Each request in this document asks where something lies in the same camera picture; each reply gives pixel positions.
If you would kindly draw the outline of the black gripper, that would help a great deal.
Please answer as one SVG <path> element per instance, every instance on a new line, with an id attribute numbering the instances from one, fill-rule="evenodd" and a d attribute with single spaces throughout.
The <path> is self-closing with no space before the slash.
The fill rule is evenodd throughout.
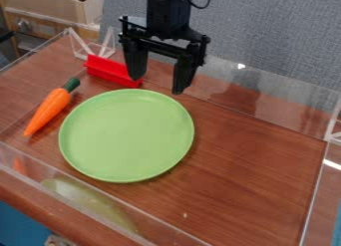
<path id="1" fill-rule="evenodd" d="M 191 8 L 205 9 L 191 0 L 147 0 L 147 16 L 122 16 L 120 43 L 130 77 L 139 80 L 147 72 L 149 52 L 175 58 L 171 93 L 190 86 L 197 65 L 203 64 L 210 39 L 190 27 Z"/>

